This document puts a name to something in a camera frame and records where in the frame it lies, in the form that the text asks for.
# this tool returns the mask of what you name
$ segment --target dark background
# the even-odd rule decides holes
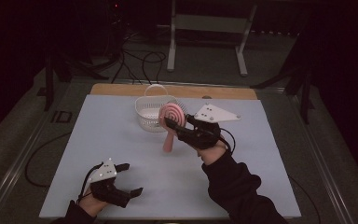
[[[179,6],[182,10],[195,10],[194,5],[190,7],[184,2]],[[101,54],[104,44],[93,43],[103,43],[96,40],[108,35],[106,3],[0,1],[0,122],[32,87],[34,76],[45,66],[48,43],[60,46],[78,60],[86,61],[91,54]],[[200,13],[241,15],[237,10],[240,7],[220,10],[220,4],[212,1]],[[252,28],[256,33],[300,33],[288,62],[309,62],[312,83],[319,88],[358,163],[358,2],[316,7],[306,1],[267,1],[260,6]],[[156,24],[170,23],[170,1],[129,0],[120,7],[126,22],[152,37],[157,31]],[[276,17],[285,20],[277,23]]]

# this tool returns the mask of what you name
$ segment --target person's left hand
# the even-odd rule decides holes
[[[84,197],[80,200],[79,206],[90,216],[96,217],[109,203],[102,202],[92,196],[90,187],[84,193]]]

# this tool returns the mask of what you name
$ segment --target pink spiral object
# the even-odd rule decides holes
[[[178,125],[185,127],[186,125],[185,113],[183,112],[182,108],[175,103],[167,103],[159,109],[158,123],[161,127],[163,127],[168,132],[162,149],[165,152],[171,152],[172,145],[173,145],[173,138],[176,136],[176,132],[175,130],[167,127],[164,118],[174,120]]]

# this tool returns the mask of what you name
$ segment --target basket handle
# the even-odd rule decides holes
[[[150,86],[148,86],[148,87],[146,88],[146,90],[145,90],[145,96],[147,96],[146,93],[147,93],[150,89],[155,88],[155,87],[162,88],[163,90],[165,90],[165,94],[168,95],[168,91],[167,91],[167,89],[165,89],[164,86],[162,86],[162,85],[160,85],[160,84],[152,84],[152,85],[150,85]]]

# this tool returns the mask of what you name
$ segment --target white tabletop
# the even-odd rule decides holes
[[[118,189],[144,188],[126,208],[106,207],[99,218],[108,219],[216,219],[227,212],[208,196],[208,179],[202,161],[187,144],[174,140],[172,153],[162,151],[166,133],[148,133],[137,122],[136,96],[88,95],[40,212],[41,217],[64,217],[75,200],[89,169],[112,158],[129,163],[117,175]],[[300,217],[295,195],[279,149],[260,101],[181,98],[188,113],[205,103],[241,115],[239,121],[220,123],[236,139],[236,161],[247,163],[259,175],[258,193],[269,197],[284,217]],[[232,140],[222,132],[228,142]]]

